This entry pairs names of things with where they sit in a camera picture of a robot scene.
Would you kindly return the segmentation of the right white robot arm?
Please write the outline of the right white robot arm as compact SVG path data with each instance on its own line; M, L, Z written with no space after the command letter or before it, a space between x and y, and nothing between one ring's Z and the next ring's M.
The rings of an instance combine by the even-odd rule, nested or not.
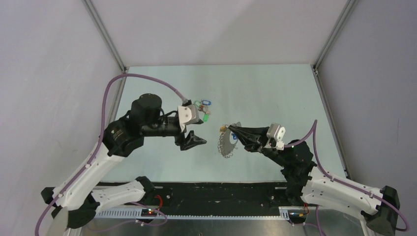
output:
M315 128L312 126L302 139L285 144L285 128L277 123L261 128L228 127L246 151L258 152L282 167L289 204L330 208L365 222L380 235L395 235L400 207L396 189L367 186L326 171L316 148L309 148L306 142L315 135Z

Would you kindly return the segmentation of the metal keyring band with rings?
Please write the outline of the metal keyring band with rings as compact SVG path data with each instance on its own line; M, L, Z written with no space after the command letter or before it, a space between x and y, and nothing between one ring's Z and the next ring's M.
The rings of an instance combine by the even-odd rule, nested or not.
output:
M219 140L217 143L218 152L224 158L230 158L233 156L233 151L237 149L236 145L238 143L237 140L233 140L231 135L231 130L228 129L229 125L225 124L223 126L227 127L225 132L220 132Z

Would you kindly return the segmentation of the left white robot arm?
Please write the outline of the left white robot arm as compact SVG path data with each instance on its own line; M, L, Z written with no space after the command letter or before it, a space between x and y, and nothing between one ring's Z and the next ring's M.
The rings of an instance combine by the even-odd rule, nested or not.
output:
M52 216L63 214L64 228L77 229L104 210L131 202L153 203L155 188L147 177L137 177L107 189L95 187L113 167L142 147L146 137L173 137L182 151L205 144L206 140L187 131L190 124L202 124L199 111L191 101L164 113L159 96L141 95L124 116L107 126L90 156L72 177L58 187L42 190L45 203L54 208Z

